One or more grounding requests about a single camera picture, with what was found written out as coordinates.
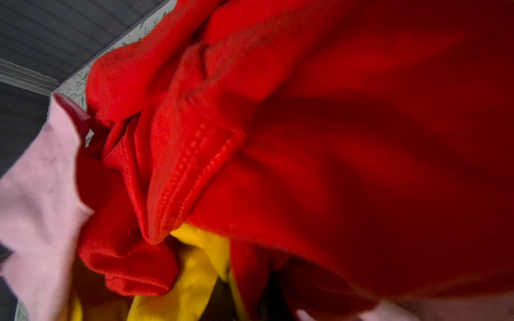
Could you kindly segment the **red cloth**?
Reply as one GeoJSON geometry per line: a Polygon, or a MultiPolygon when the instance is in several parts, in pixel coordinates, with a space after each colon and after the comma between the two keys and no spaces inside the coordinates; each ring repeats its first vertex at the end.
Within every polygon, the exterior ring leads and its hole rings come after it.
{"type": "Polygon", "coordinates": [[[124,296],[178,237],[240,307],[332,320],[513,291],[512,1],[179,1],[93,64],[78,255],[124,296]]]}

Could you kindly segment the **yellow cloth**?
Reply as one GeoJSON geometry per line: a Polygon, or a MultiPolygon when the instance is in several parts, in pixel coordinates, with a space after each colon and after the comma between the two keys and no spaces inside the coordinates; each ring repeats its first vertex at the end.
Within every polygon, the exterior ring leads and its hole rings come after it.
{"type": "Polygon", "coordinates": [[[77,261],[68,302],[59,320],[250,320],[230,268],[230,242],[182,225],[171,234],[179,247],[180,271],[162,296],[122,297],[103,277],[77,261]]]}

